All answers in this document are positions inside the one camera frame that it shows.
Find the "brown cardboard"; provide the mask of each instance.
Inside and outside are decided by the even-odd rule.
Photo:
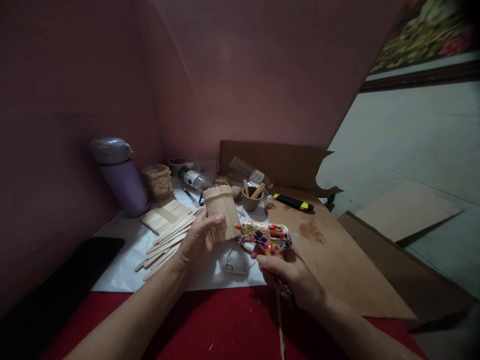
[[[477,300],[376,229],[347,211],[339,223],[417,315],[422,324],[467,312]]]
[[[403,179],[355,215],[380,234],[397,242],[446,221],[463,211],[430,188]]]
[[[342,191],[336,186],[322,189],[317,185],[320,164],[331,153],[311,146],[222,140],[220,175],[229,173],[230,162],[238,156],[264,173],[275,186],[312,190],[318,198],[327,198]]]
[[[274,187],[271,193],[312,204],[304,212],[273,200],[268,220],[286,225],[293,246],[313,275],[335,296],[364,316],[417,322],[414,312],[394,290],[347,231],[311,191]]]

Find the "yellow highlighter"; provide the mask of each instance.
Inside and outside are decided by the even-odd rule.
[[[297,200],[285,195],[274,194],[273,198],[294,209],[303,210],[303,211],[312,211],[314,209],[314,206],[312,204],[309,204],[308,202]]]

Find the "floral glue gun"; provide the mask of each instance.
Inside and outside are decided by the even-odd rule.
[[[289,228],[284,225],[256,221],[244,221],[235,225],[241,231],[240,243],[250,242],[258,245],[265,255],[284,259],[283,251],[292,247]],[[287,281],[277,274],[273,278],[281,285],[281,295],[291,298],[292,291]]]

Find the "paper cup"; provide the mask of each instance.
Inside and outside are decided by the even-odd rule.
[[[255,190],[257,190],[256,187],[253,187],[253,186],[249,186],[248,187],[248,193],[249,194],[253,194],[255,192]],[[241,196],[242,196],[242,199],[241,199],[241,203],[243,205],[243,209],[247,212],[253,212],[255,211],[255,209],[257,208],[257,206],[260,204],[260,201],[262,201],[262,198],[264,197],[262,193],[260,193],[258,195],[258,198],[256,199],[253,199],[251,197],[248,197],[246,194],[245,194],[245,188],[243,188],[241,190]]]

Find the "purple water bottle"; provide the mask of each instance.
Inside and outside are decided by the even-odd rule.
[[[103,137],[90,142],[90,151],[127,216],[138,218],[149,211],[130,146],[121,138]]]

